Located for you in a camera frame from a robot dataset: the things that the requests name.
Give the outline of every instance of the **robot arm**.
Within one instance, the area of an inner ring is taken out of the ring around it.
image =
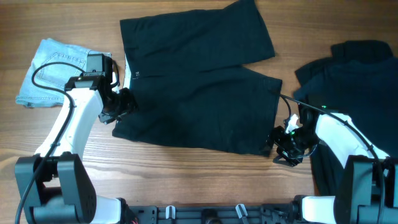
[[[128,89],[119,94],[111,90],[112,60],[99,54],[89,55],[88,72],[72,77],[65,91],[73,99],[74,110],[59,145],[44,161],[46,168],[36,179],[24,204],[29,223],[132,223],[134,214],[126,201],[96,195],[81,163],[85,145],[97,117],[102,123],[120,119],[136,109]],[[22,157],[16,164],[16,179],[22,196],[37,164],[51,148],[67,118],[69,100],[65,97],[61,112],[46,140],[32,157]],[[46,187],[45,182],[58,177],[60,187]]]
[[[274,136],[278,137],[277,152],[281,155],[279,159],[283,157],[288,165],[295,166],[301,162],[296,158],[303,154],[303,149],[321,142],[333,151],[345,171],[336,196],[298,196],[292,202],[293,205],[298,205],[297,212],[290,211],[290,213],[295,213],[294,217],[302,222],[375,223],[379,204],[383,202],[379,197],[380,186],[374,181],[379,177],[373,155],[368,151],[365,143],[347,125],[327,114],[318,114],[308,108],[301,108],[300,114],[300,117],[304,117],[300,120],[303,123],[301,128],[295,124],[297,116],[294,115],[293,119],[287,123],[284,132],[281,127],[276,129],[278,132],[274,132],[276,133]],[[333,115],[347,121],[362,134],[348,115],[341,113],[333,113]],[[385,183],[390,183],[386,190],[386,201],[390,203],[384,205],[382,222],[394,223],[398,215],[398,200],[394,195],[394,192],[398,192],[397,187],[394,186],[398,178],[396,172],[398,163],[376,146],[373,149],[382,160]]]

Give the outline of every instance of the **fabric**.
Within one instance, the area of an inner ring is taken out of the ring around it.
[[[50,62],[66,62],[86,70],[88,54],[110,53],[98,52],[77,45],[63,44],[53,39],[42,40],[36,51],[35,57],[27,71],[22,83],[16,103],[26,107],[51,107],[62,105],[64,95],[51,90],[38,88],[32,83],[32,75],[40,66]],[[80,71],[66,65],[51,65],[41,69],[35,76],[39,85],[64,89],[70,77],[80,75]]]
[[[349,41],[332,46],[324,58],[296,71],[302,87],[294,97],[347,113],[355,126],[378,148],[398,156],[394,142],[398,125],[398,59],[388,45],[376,40]],[[330,148],[312,155],[312,170],[321,195],[334,195],[343,167]]]
[[[139,111],[118,122],[113,136],[268,153],[282,80],[241,66],[275,55],[253,0],[122,20],[121,32]]]

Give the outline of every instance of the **folded denim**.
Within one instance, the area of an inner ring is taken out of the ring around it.
[[[22,83],[16,103],[26,107],[51,107],[63,104],[63,95],[51,90],[38,88],[32,83],[34,71],[42,65],[50,62],[66,62],[86,70],[88,54],[110,53],[90,50],[77,45],[63,44],[53,39],[45,39],[40,43],[32,60],[24,82]],[[63,90],[70,77],[80,75],[78,69],[66,65],[51,65],[41,69],[35,76],[35,81],[39,85],[49,86]]]

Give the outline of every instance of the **wooden table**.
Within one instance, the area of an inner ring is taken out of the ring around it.
[[[112,52],[123,68],[120,19],[221,9],[233,1],[25,2],[3,0],[0,5],[0,223],[14,221],[20,199],[14,164],[19,157],[32,155],[60,111],[60,107],[27,109],[15,104],[40,40],[51,37]],[[283,79],[286,95],[299,87],[294,71],[329,56],[332,44],[379,39],[398,52],[397,2],[258,1],[257,6],[277,56],[247,67]],[[286,116],[286,106],[280,101],[275,125],[282,124]],[[289,202],[297,194],[312,195],[315,191],[308,159],[288,168],[272,163],[275,153],[265,158],[161,147],[113,138],[113,128],[114,124],[95,123],[83,163],[97,194],[122,197],[130,205]]]

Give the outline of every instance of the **black cable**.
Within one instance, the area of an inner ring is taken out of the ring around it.
[[[111,88],[120,86],[119,67],[115,60],[112,60],[113,66],[116,67],[116,83],[111,84]]]
[[[15,224],[19,224],[19,222],[21,220],[22,209],[24,208],[24,204],[25,204],[26,198],[27,198],[27,196],[29,194],[30,188],[32,187],[32,185],[33,185],[34,181],[36,180],[36,178],[41,173],[41,171],[42,171],[42,169],[43,169],[43,167],[45,165],[45,161],[50,157],[50,155],[53,153],[55,148],[57,148],[57,146],[59,146],[59,141],[60,141],[63,133],[65,132],[65,130],[66,130],[67,126],[68,126],[68,123],[70,121],[70,118],[72,117],[72,114],[73,114],[73,109],[74,109],[73,99],[67,92],[59,90],[59,89],[56,89],[56,88],[52,88],[52,87],[42,86],[42,85],[39,85],[39,84],[37,84],[35,82],[35,76],[36,76],[37,72],[39,72],[39,70],[41,70],[42,68],[47,67],[49,65],[68,65],[68,66],[71,66],[71,67],[73,67],[75,69],[78,69],[81,72],[85,72],[81,68],[79,68],[79,67],[77,67],[75,65],[69,64],[69,63],[51,62],[51,63],[47,63],[45,65],[40,66],[38,69],[35,70],[35,72],[32,75],[32,83],[33,83],[33,85],[35,85],[35,86],[37,86],[39,88],[43,88],[43,89],[46,89],[46,90],[53,90],[53,91],[57,91],[59,93],[64,94],[69,100],[69,112],[68,112],[67,118],[65,119],[65,121],[62,124],[62,127],[61,127],[60,131],[58,132],[57,136],[55,137],[54,142],[51,144],[50,150],[46,153],[46,155],[44,156],[44,158],[42,159],[40,164],[37,166],[35,172],[32,175],[32,178],[30,179],[30,181],[29,181],[29,183],[28,183],[28,185],[27,185],[27,187],[25,189],[24,194],[21,197],[21,201],[19,202],[18,209],[17,209],[17,214],[16,214],[16,217],[15,217]]]
[[[295,157],[295,158],[290,158],[290,159],[302,159],[302,158],[306,158],[306,157],[308,157],[308,156],[311,156],[312,153],[313,153],[313,152],[315,151],[315,149],[317,148],[317,146],[318,146],[318,144],[312,146],[311,151],[310,151],[309,153],[307,153],[307,154],[304,154],[304,155],[302,155],[302,156],[297,156],[297,157]]]
[[[284,120],[285,125],[287,125],[287,123],[288,123],[289,120],[290,120],[290,117],[292,116],[292,109],[290,108],[289,102],[288,102],[285,98],[283,98],[283,97],[281,97],[281,98],[282,98],[282,100],[285,101],[285,103],[286,103],[286,105],[287,105],[287,109],[288,109],[288,111],[289,111],[289,117],[286,118],[286,119]]]
[[[314,109],[316,111],[319,111],[321,113],[327,114],[328,116],[331,116],[332,118],[335,118],[336,120],[340,121],[341,123],[343,123],[345,126],[349,127],[350,130],[352,130],[360,139],[361,141],[365,144],[365,146],[367,147],[368,151],[371,152],[372,156],[375,159],[375,163],[377,165],[377,171],[379,173],[379,181],[380,181],[380,189],[381,189],[381,198],[380,198],[380,204],[379,204],[379,213],[377,215],[377,224],[381,223],[381,219],[382,219],[382,214],[384,211],[384,198],[386,196],[386,192],[384,189],[384,174],[383,174],[383,169],[381,167],[381,163],[379,160],[379,157],[377,156],[376,152],[373,149],[373,145],[370,145],[367,140],[365,140],[365,138],[363,137],[363,135],[361,133],[359,133],[359,131],[357,131],[354,127],[352,127],[347,121],[342,120],[341,118],[337,117],[336,115],[329,113],[327,111],[324,111],[323,109],[317,108],[315,106],[311,106],[309,104],[303,103],[299,100],[295,100],[289,96],[285,96],[282,94],[279,94],[280,97],[291,100],[293,102],[299,103],[301,105],[304,105],[306,107],[309,107],[311,109]]]

